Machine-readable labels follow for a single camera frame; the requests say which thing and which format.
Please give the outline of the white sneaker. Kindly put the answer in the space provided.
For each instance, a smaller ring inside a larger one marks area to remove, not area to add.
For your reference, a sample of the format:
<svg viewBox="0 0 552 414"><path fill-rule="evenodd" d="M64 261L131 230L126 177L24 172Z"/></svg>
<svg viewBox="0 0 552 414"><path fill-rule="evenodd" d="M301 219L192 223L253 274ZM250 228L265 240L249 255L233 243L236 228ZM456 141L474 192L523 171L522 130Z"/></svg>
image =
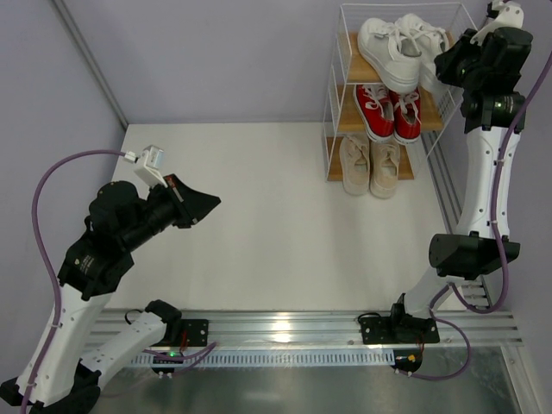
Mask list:
<svg viewBox="0 0 552 414"><path fill-rule="evenodd" d="M417 88L422 53L404 29L369 18L358 32L357 47L390 91L406 94Z"/></svg>
<svg viewBox="0 0 552 414"><path fill-rule="evenodd" d="M446 30L412 13L400 17L395 24L413 38L421 51L420 86L433 95L444 93L447 86L436 76L435 57L451 47Z"/></svg>

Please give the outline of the red canvas sneaker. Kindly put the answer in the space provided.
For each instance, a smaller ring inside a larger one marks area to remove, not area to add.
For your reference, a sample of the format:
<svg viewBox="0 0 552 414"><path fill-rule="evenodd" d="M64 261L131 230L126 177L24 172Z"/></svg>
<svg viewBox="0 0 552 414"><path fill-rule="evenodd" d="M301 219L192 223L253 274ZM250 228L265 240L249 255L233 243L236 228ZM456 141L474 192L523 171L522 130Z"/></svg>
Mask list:
<svg viewBox="0 0 552 414"><path fill-rule="evenodd" d="M419 89L399 94L389 91L394 116L394 138L401 145L410 145L421 136L421 96Z"/></svg>
<svg viewBox="0 0 552 414"><path fill-rule="evenodd" d="M394 131L394 116L389 90L382 84L356 85L353 97L367 137L378 143L390 141Z"/></svg>

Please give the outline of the beige sneaker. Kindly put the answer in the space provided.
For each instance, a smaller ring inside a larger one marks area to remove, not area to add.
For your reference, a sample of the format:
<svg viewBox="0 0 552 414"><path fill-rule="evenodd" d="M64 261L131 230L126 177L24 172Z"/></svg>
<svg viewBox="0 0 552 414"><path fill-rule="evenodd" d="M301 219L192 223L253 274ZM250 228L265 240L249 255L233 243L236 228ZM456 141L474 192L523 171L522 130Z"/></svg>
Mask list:
<svg viewBox="0 0 552 414"><path fill-rule="evenodd" d="M377 198L394 196L398 185L400 147L395 141L373 142L370 149L370 192Z"/></svg>
<svg viewBox="0 0 552 414"><path fill-rule="evenodd" d="M369 141L364 135L348 135L342 138L339 155L342 168L342 185L352 196L368 192L370 181Z"/></svg>

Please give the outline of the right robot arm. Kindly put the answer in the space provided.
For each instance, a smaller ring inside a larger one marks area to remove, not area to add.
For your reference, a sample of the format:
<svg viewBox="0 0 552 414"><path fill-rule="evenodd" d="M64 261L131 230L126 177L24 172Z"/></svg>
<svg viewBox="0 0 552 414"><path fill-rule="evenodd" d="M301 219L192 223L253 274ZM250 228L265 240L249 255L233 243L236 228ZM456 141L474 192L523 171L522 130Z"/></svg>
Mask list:
<svg viewBox="0 0 552 414"><path fill-rule="evenodd" d="M396 342L429 341L436 333L433 310L464 280L500 270L502 290L493 307L500 308L507 297L509 264L520 253L519 243L510 239L507 215L511 168L529 102L514 88L532 40L521 28L468 29L435 59L438 79L463 90L467 187L455 232L433 236L430 268L392 306L385 326Z"/></svg>

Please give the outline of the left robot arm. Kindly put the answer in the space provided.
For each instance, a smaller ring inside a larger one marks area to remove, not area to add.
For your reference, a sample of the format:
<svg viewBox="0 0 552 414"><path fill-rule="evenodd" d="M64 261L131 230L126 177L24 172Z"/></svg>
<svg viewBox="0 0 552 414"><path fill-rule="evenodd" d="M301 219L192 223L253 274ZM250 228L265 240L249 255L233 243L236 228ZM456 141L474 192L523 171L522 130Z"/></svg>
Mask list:
<svg viewBox="0 0 552 414"><path fill-rule="evenodd" d="M191 228L220 203L174 174L150 188L145 199L128 181L104 185L58 273L61 306L53 309L40 341L48 349L36 350L19 377L2 383L1 398L15 407L30 404L33 413L87 413L132 358L151 346L179 342L181 311L157 299L114 339L83 352L97 317L134 265L132 253L169 226Z"/></svg>

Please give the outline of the black base plate left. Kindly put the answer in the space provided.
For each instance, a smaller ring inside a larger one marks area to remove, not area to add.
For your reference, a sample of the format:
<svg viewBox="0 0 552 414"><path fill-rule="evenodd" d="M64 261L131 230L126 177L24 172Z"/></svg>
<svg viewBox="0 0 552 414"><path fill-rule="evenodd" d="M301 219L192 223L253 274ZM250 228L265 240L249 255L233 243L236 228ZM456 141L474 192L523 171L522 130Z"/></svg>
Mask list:
<svg viewBox="0 0 552 414"><path fill-rule="evenodd" d="M178 348L206 347L209 325L208 319L179 319L167 325L160 344Z"/></svg>

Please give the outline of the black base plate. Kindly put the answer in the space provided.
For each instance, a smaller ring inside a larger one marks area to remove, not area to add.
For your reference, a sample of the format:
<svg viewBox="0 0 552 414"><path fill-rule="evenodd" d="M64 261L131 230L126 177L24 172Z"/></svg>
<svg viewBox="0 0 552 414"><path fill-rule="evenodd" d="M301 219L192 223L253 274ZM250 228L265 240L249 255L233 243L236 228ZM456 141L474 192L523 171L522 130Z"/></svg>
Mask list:
<svg viewBox="0 0 552 414"><path fill-rule="evenodd" d="M209 325L208 319L179 319L167 325L160 344L178 348L206 347Z"/></svg>
<svg viewBox="0 0 552 414"><path fill-rule="evenodd" d="M440 342L436 321L431 318L369 315L361 317L359 323L362 341L366 345Z"/></svg>

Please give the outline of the aluminium rail front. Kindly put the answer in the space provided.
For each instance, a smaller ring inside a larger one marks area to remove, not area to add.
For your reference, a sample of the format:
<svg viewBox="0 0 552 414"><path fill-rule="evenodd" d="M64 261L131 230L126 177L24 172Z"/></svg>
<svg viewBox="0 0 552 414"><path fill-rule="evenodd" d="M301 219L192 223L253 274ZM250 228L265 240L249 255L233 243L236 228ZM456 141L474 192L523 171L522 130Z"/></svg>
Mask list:
<svg viewBox="0 0 552 414"><path fill-rule="evenodd" d="M209 321L208 341L219 348L363 348L357 310L183 311L184 318ZM458 326L474 347L519 347L523 339L508 311L477 315L442 311L436 316Z"/></svg>

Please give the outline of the aluminium rail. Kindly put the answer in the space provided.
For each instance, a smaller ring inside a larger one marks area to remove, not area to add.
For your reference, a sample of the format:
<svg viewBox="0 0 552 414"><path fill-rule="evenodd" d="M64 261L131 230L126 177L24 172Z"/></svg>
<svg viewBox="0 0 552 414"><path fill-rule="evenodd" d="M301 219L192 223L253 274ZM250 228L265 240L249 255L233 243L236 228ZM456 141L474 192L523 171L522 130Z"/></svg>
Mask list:
<svg viewBox="0 0 552 414"><path fill-rule="evenodd" d="M363 348L357 310L183 311L184 318L209 321L208 341L219 348ZM519 347L523 339L508 311L477 315L442 311L436 316L458 326L474 347Z"/></svg>
<svg viewBox="0 0 552 414"><path fill-rule="evenodd" d="M466 139L447 132L422 134L417 146L416 177L430 183L430 200L438 212L431 234L451 233L461 217L468 171Z"/></svg>

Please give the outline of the aluminium corner post left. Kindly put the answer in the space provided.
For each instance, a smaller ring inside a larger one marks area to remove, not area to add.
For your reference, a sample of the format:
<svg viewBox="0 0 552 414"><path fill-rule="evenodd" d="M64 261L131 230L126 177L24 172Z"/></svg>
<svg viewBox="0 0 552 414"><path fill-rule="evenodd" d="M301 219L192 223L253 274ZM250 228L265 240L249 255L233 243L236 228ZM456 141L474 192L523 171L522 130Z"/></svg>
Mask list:
<svg viewBox="0 0 552 414"><path fill-rule="evenodd" d="M121 105L119 104L116 95L114 94L108 79L105 77L100 65L94 53L91 50L86 38L84 37L76 19L72 15L66 1L63 0L51 0L49 1L53 12L56 14L60 21L62 28L66 31L66 34L74 47L76 48L81 60L87 71L90 73L97 88L103 95L104 100L109 105L111 111L116 117L117 121L121 125L123 130L127 130L129 127L129 120L124 114Z"/></svg>

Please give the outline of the aluminium rail right side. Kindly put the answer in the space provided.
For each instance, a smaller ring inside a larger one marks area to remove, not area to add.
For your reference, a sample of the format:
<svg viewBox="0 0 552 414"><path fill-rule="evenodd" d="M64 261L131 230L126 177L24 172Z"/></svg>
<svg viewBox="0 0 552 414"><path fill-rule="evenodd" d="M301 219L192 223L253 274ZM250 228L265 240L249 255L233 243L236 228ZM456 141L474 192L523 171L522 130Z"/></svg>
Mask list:
<svg viewBox="0 0 552 414"><path fill-rule="evenodd" d="M461 217L468 171L466 139L447 132L422 134L417 146L416 177L430 183L430 200L438 212L431 234L451 233Z"/></svg>

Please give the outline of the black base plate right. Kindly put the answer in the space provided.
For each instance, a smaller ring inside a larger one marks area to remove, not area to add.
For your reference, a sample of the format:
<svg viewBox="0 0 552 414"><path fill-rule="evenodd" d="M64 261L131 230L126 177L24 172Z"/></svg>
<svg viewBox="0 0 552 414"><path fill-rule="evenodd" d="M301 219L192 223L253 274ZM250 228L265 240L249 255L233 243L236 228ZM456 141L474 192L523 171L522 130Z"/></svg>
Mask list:
<svg viewBox="0 0 552 414"><path fill-rule="evenodd" d="M436 321L431 318L369 315L361 317L359 323L362 341L366 345L440 342Z"/></svg>

